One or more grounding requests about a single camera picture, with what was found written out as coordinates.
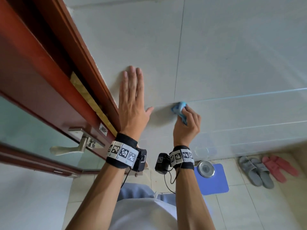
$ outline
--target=left hand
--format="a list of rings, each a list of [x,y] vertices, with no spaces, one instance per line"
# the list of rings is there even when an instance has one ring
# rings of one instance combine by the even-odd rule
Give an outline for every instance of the left hand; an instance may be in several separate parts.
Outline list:
[[[119,121],[121,131],[138,141],[145,129],[153,107],[144,110],[144,79],[142,70],[129,66],[123,71],[119,90]]]

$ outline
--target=blue rag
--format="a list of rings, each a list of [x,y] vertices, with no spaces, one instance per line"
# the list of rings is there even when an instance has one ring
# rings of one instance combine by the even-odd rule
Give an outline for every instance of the blue rag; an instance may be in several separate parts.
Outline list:
[[[184,108],[187,104],[185,102],[179,102],[176,106],[172,107],[171,110],[176,115],[179,115],[179,117],[182,119],[182,122],[185,125],[188,125],[186,116],[182,113],[182,108]]]

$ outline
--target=tiled floor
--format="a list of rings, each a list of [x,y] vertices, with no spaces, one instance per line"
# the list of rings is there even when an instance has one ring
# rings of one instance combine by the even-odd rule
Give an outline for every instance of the tiled floor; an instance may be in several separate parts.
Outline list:
[[[281,184],[273,179],[275,187],[272,190],[253,186],[235,158],[212,161],[223,165],[229,185],[227,193],[205,196],[216,230],[307,230],[307,178],[292,155],[282,153],[279,156],[296,167],[300,176],[295,178],[285,173],[288,181]],[[171,185],[169,179],[168,175],[169,188],[175,190],[175,183]],[[93,181],[94,176],[90,175],[74,179],[63,228],[79,208]],[[128,176],[127,182],[146,184],[158,193],[169,192],[163,175],[154,170],[144,170],[138,177]]]

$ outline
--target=right hand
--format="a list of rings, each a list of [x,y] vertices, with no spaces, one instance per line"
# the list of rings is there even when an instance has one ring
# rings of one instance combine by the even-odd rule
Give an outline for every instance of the right hand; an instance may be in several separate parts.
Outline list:
[[[174,147],[184,145],[189,147],[194,137],[201,131],[201,116],[193,111],[188,105],[182,109],[182,113],[187,117],[186,126],[181,118],[177,117],[174,127]]]

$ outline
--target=forearm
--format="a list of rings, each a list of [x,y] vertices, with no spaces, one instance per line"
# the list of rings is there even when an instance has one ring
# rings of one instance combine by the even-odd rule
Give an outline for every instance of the forearm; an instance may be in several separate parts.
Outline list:
[[[215,230],[194,170],[180,169],[176,179],[176,206],[178,230]]]
[[[125,169],[118,169],[105,163],[66,230],[107,230],[124,173]]]

